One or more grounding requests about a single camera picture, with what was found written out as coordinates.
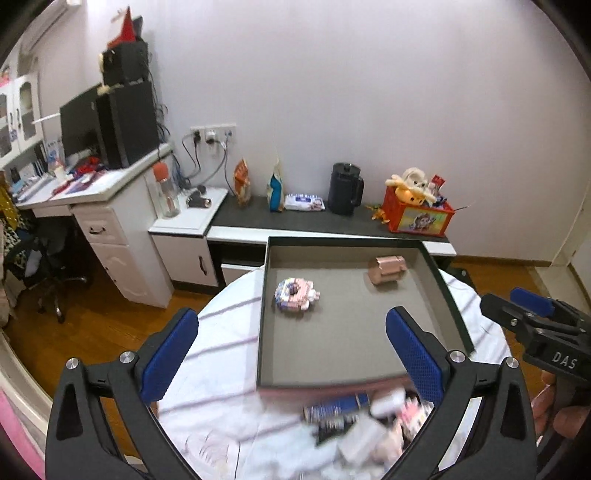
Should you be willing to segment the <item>white charger adapter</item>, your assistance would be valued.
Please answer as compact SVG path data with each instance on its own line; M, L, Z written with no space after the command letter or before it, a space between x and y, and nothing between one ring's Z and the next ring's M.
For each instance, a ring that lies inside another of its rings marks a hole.
M387 432L387 428L374 418L360 416L339 441L339 453L349 464L363 464L370 458Z

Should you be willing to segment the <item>pink brick-built toy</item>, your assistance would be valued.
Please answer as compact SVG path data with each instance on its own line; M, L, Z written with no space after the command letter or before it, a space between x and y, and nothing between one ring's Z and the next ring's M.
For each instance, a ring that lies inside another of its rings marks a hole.
M301 313L308 311L321 298L315 283L304 278L290 277L281 280L273 293L273 304L281 312Z

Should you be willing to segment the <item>orange toy box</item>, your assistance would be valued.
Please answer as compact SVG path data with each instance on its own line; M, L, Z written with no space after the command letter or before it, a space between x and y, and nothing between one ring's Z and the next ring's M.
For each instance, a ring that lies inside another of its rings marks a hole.
M394 193L393 187L387 187L382 204L384 218L393 233L409 233L443 237L455 215L455 210L447 203L443 208L411 205L402 202Z

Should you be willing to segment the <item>white plush toy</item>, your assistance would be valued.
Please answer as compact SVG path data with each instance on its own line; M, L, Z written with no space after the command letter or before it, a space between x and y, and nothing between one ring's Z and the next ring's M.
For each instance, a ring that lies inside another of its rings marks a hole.
M437 200L429 189L425 172L416 167L407 169L402 176L392 175L385 184L392 187L396 197L405 204L432 206Z

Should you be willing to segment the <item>black office chair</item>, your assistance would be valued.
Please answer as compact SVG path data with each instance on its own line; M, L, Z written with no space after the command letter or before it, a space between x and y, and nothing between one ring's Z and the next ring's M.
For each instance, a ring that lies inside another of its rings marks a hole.
M44 217L8 228L3 273L25 291L37 290L37 311L65 322L69 287L91 282L88 248L71 217Z

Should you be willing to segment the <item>pink tray box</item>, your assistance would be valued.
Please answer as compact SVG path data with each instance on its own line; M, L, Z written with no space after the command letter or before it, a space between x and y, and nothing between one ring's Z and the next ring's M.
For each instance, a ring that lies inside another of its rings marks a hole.
M403 256L398 282L373 285L375 257ZM311 280L321 298L308 311L281 312L281 280ZM475 347L459 308L425 245L415 240L272 237L260 304L256 387L263 395L313 399L375 391L406 382L386 334L386 315L403 306L448 349Z

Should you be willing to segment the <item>black kettle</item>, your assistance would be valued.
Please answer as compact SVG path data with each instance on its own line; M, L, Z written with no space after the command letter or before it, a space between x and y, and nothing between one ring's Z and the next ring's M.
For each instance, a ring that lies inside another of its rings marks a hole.
M335 163L329 181L329 210L336 215L352 216L362 203L363 188L365 181L358 166Z

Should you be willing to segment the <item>white side cabinet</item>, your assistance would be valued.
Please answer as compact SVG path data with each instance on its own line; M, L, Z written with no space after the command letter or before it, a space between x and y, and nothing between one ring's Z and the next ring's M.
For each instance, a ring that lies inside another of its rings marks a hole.
M159 217L148 229L171 281L218 286L206 233L226 196L225 188L207 187L204 198L209 206L197 208L187 206L188 193L180 193L179 213L171 218Z

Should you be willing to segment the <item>white desk with drawers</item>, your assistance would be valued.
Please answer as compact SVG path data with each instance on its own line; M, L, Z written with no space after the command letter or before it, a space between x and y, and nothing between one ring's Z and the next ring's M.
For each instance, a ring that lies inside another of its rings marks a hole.
M82 191L54 194L53 179L17 207L37 218L72 216L122 296L158 308L168 306L173 286L148 233L158 215L152 201L151 167L166 159L163 143L133 165L111 170Z

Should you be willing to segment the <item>wet wipes pack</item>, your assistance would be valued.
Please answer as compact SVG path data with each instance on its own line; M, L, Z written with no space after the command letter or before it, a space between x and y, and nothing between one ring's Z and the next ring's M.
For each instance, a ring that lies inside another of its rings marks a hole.
M283 207L290 211L319 212L325 210L325 203L317 195L290 193L284 198Z

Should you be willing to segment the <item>black hair dryer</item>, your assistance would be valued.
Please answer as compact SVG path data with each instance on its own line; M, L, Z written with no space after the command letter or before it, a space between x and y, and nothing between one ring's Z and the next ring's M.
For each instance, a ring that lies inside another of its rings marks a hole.
M185 205L187 208L211 208L211 198L205 197L199 190L194 190L187 196Z

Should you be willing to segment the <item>low black-top bench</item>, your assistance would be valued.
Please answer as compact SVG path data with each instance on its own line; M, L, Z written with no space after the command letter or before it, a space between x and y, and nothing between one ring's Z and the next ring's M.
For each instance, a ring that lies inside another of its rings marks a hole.
M447 237L392 233L389 228L373 220L366 207L356 208L351 216L341 216L329 210L300 212L283 210L272 212L266 198L252 198L249 205L240 207L235 198L225 198L213 216L205 238L216 279L224 287L229 280L224 276L228 267L236 275L242 267L259 267L264 263L264 249L270 236L308 237L377 237L419 240L445 269L457 256Z

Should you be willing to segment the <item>blue white bag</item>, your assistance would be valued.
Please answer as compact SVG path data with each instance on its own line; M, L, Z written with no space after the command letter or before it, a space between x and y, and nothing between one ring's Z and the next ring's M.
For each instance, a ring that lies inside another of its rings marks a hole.
M277 160L276 164L273 166L273 173L270 176L270 181L266 188L266 198L270 212L283 211L284 188L280 160Z

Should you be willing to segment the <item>black computer monitor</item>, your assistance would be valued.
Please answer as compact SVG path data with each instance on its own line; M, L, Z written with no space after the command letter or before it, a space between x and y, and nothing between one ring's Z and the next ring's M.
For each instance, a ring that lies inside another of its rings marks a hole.
M61 139L65 157L86 150L97 152L99 141L96 127L96 84L60 107Z

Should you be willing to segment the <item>air conditioner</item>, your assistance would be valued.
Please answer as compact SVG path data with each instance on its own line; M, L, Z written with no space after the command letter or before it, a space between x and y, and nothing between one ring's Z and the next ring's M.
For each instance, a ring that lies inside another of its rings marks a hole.
M54 26L76 13L82 4L81 0L52 1L24 31L21 36L20 52L30 55Z

